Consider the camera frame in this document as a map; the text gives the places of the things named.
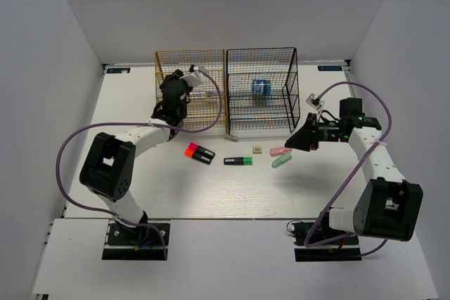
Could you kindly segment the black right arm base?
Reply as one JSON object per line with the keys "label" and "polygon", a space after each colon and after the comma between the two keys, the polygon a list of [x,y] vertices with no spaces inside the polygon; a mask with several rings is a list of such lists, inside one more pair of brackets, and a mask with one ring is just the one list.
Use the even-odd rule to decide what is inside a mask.
{"label": "black right arm base", "polygon": [[309,240],[309,247],[304,245],[314,222],[293,220],[286,224],[287,233],[293,238],[295,261],[309,262],[344,262],[361,261],[359,239],[347,235],[344,231],[333,230],[327,224],[320,225]]}

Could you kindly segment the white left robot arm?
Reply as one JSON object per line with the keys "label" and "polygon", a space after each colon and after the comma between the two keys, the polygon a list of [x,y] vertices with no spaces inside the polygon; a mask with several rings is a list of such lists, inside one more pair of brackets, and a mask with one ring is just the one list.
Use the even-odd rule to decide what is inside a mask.
{"label": "white left robot arm", "polygon": [[123,224],[124,234],[134,243],[148,237],[148,217],[131,192],[135,159],[161,143],[172,140],[187,116],[188,95],[193,86],[181,70],[175,70],[160,85],[149,123],[124,133],[98,133],[82,166],[80,183],[105,202]]}

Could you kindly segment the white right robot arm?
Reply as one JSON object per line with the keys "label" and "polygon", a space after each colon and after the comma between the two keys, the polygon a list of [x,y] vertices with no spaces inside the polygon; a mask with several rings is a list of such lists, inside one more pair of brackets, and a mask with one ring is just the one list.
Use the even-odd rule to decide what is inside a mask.
{"label": "white right robot arm", "polygon": [[321,122],[310,113],[304,125],[285,142],[287,148],[305,152],[317,150],[321,142],[348,143],[359,161],[353,172],[362,171],[366,182],[353,207],[327,204],[306,235],[307,247],[348,235],[402,242],[412,238],[423,190],[399,172],[382,136],[379,121],[364,114],[362,100],[346,98],[340,101],[336,122]]}

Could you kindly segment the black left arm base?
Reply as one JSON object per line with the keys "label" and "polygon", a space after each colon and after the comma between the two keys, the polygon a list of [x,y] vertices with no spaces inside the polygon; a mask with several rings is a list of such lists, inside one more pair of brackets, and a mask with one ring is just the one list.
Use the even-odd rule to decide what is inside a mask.
{"label": "black left arm base", "polygon": [[164,261],[169,253],[170,223],[153,223],[149,228],[128,228],[109,222],[102,259],[104,261]]}

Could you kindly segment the blue tape box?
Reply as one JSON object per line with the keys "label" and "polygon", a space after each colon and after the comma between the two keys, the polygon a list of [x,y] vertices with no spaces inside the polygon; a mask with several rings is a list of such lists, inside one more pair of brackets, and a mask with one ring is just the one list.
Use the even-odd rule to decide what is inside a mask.
{"label": "blue tape box", "polygon": [[255,79],[252,81],[252,94],[254,96],[268,96],[271,93],[271,81]]}

